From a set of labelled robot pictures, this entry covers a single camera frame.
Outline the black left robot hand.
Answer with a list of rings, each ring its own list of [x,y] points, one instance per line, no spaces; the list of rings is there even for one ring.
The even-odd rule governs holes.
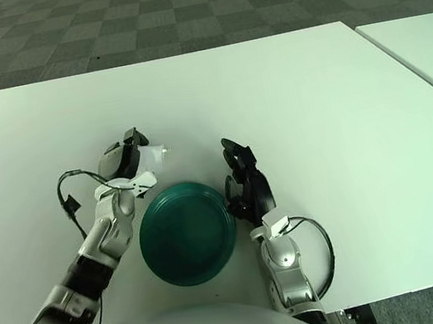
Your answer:
[[[124,133],[123,139],[109,145],[98,162],[98,174],[104,179],[136,176],[140,163],[139,148],[150,142],[135,127]]]

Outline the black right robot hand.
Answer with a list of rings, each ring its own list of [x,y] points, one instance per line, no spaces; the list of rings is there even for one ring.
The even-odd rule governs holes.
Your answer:
[[[254,152],[227,138],[221,139],[223,158],[231,169],[225,178],[227,211],[236,219],[246,220],[254,228],[263,224],[266,213],[276,208],[265,175],[258,170]]]

